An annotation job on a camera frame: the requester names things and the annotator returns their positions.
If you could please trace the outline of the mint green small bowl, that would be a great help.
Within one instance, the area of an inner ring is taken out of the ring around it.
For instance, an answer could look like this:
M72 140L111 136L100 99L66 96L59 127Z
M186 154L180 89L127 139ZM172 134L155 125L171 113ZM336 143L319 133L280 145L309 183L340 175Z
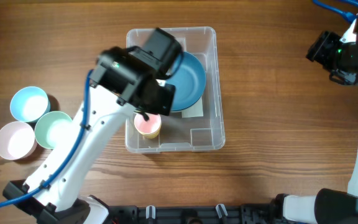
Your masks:
M43 115L34 129L37 143L43 148L54 149L71 122L71 117L62 111L52 111Z

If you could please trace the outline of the pink small bowl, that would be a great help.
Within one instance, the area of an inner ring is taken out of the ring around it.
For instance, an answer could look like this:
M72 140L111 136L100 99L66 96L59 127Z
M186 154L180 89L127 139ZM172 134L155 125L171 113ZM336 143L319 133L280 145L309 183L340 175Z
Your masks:
M0 156L3 159L13 161L26 158L36 147L37 141L31 125L15 121L0 129Z

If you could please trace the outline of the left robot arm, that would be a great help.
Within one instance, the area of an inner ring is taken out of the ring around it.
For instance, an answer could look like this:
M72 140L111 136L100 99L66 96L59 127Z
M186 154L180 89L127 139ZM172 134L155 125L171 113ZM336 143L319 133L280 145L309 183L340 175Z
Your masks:
M85 177L115 132L134 113L169 115L175 87L160 85L172 75L183 53L162 29L145 44L102 52L85 81L84 100L73 122L43 164L25 180L10 181L5 203L35 217L37 223L106 223L108 206L80 197Z

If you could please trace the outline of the yellow plastic cup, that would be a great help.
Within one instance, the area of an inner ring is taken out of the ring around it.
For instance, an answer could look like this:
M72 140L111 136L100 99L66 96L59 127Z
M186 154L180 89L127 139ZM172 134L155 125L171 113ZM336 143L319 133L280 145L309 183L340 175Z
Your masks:
M160 133L160 130L156 130L154 132L151 132L151 133L144 133L144 132L139 132L143 137L147 138L147 139L154 139L156 138L159 133Z

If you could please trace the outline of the pink plastic cup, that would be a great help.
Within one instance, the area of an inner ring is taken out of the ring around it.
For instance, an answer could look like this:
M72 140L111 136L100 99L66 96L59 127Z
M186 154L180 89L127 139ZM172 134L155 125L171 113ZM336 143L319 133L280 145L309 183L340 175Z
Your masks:
M162 119L159 114L148 114L149 119L146 121L141 114L135 115L134 125L138 132L143 134L157 133L162 125Z

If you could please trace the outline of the clear plastic storage container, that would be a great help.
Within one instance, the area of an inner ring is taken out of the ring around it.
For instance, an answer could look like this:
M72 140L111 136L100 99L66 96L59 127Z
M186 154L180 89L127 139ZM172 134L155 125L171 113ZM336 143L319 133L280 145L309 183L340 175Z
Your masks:
M206 72L203 99L203 117L182 118L182 111L171 111L162 116L162 127L154 139L143 137L134 126L134 119L126 121L126 149L133 153L160 153L169 151L212 151L224 146L221 90L219 82L216 32L211 27L166 28L183 50L194 55Z

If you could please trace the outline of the dark blue bowl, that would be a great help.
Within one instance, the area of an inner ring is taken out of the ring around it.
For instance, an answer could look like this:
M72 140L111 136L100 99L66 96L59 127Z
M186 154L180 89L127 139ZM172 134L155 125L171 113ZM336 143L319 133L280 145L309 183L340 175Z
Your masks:
M184 52L174 63L177 72L166 84L175 87L171 111L182 111L193 106L206 88L206 72L201 62L192 54Z

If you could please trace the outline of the light blue small bowl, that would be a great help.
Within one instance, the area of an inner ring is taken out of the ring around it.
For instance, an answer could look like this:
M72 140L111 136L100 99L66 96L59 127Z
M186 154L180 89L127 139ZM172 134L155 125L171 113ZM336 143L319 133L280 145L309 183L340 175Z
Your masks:
M28 86L19 90L10 102L10 112L18 121L36 123L51 109L46 92L36 86Z

